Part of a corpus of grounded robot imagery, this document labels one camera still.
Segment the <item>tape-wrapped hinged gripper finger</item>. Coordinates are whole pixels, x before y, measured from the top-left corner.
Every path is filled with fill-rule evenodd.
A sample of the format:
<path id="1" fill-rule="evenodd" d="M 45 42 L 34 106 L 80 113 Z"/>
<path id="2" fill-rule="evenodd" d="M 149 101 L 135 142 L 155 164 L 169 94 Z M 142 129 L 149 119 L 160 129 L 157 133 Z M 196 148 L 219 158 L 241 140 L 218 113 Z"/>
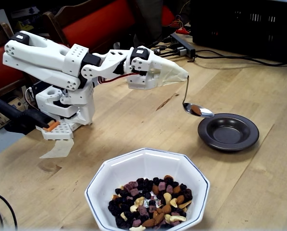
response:
<path id="1" fill-rule="evenodd" d="M 133 58 L 131 66 L 137 71 L 146 72 L 146 80 L 161 80 L 161 75 L 163 74 L 183 73 L 186 75 L 186 79 L 189 75 L 188 72 L 178 64 L 155 55 L 153 51 L 149 51 L 147 60 L 139 57 Z"/>

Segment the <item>tape-wrapped fixed gripper finger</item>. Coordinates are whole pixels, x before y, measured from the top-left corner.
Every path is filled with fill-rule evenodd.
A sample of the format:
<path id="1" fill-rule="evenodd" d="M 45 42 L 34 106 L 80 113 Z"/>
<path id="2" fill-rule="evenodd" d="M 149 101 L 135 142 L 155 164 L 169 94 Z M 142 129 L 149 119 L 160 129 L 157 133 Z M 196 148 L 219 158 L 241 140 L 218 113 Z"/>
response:
<path id="1" fill-rule="evenodd" d="M 175 84 L 186 80 L 186 75 L 181 74 L 163 74 L 161 75 L 161 86 Z"/>

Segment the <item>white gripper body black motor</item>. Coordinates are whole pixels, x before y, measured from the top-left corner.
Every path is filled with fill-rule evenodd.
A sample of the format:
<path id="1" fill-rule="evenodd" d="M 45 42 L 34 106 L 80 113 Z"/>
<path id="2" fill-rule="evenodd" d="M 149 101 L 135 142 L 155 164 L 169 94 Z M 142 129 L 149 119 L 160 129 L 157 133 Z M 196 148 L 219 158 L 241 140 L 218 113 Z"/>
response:
<path id="1" fill-rule="evenodd" d="M 157 87 L 158 77 L 163 68 L 161 57 L 144 46 L 132 48 L 124 62 L 130 89 L 150 90 Z"/>

